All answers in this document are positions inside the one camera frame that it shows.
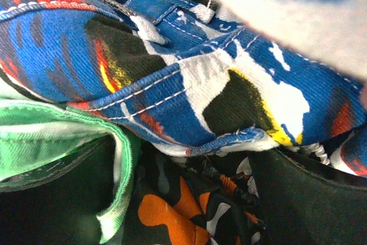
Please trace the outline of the blue white red patterned cloth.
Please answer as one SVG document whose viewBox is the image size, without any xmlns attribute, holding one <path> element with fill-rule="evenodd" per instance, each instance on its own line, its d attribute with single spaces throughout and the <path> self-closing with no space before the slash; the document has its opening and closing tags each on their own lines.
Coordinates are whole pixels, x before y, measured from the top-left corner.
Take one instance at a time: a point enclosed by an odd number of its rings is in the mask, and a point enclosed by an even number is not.
<svg viewBox="0 0 367 245">
<path fill-rule="evenodd" d="M 366 0 L 1 0 L 1 81 L 173 157 L 321 149 L 366 176 Z"/>
</svg>

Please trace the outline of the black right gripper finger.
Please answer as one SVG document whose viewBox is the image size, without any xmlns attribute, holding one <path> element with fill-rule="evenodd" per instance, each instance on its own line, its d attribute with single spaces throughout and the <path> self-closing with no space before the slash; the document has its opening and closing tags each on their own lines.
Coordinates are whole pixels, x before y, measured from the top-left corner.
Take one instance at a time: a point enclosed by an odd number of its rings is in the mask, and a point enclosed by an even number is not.
<svg viewBox="0 0 367 245">
<path fill-rule="evenodd" d="M 366 179 L 291 151 L 248 154 L 273 244 L 366 244 Z"/>
</svg>

